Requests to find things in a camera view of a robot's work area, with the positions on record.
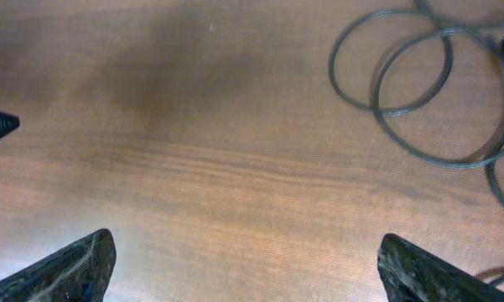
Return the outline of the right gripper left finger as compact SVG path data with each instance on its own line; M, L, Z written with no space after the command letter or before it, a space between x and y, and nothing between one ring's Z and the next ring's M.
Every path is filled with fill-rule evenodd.
M102 302L116 261L112 233L99 229L0 280L0 302Z

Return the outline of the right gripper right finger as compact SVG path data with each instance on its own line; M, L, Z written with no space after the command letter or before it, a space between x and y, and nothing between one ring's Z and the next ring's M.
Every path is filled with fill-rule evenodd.
M389 302L501 302L504 292L393 234L386 234L377 269Z

